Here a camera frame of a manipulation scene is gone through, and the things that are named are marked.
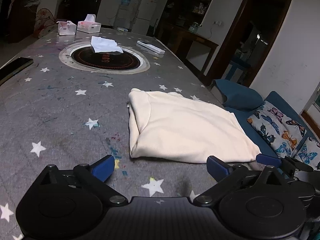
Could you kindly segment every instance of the black glass cooktop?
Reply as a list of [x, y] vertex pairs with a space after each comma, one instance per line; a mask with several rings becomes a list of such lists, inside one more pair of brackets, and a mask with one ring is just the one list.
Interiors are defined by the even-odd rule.
[[95, 53], [92, 47], [84, 47], [74, 51], [71, 56], [76, 62], [93, 68], [129, 70], [140, 66], [138, 58], [126, 51]]

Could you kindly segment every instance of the white refrigerator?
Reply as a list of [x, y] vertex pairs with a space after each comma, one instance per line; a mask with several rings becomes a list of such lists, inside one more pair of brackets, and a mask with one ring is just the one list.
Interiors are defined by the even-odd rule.
[[131, 32], [146, 35], [150, 20], [156, 10], [158, 0], [139, 0], [134, 19], [131, 24]]

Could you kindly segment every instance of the smartphone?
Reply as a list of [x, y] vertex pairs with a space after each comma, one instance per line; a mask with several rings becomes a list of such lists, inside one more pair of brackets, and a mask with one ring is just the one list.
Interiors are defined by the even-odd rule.
[[0, 69], [0, 86], [21, 70], [33, 64], [33, 59], [18, 57]]

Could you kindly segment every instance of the screw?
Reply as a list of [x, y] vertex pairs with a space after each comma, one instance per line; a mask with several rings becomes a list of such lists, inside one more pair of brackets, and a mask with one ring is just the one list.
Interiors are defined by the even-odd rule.
[[125, 197], [115, 195], [115, 196], [112, 196], [109, 200], [110, 200], [110, 202], [112, 202], [114, 204], [121, 204], [125, 201]]
[[202, 204], [208, 204], [212, 201], [212, 197], [205, 196], [205, 195], [201, 195], [201, 196], [197, 197], [196, 199], [198, 202], [200, 202]]

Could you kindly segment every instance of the glass jar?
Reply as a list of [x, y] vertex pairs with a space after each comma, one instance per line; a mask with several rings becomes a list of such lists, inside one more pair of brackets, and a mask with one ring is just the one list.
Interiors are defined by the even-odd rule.
[[196, 33], [198, 31], [198, 28], [199, 28], [199, 24], [194, 22], [190, 28], [189, 28], [189, 31], [192, 32], [192, 33]]

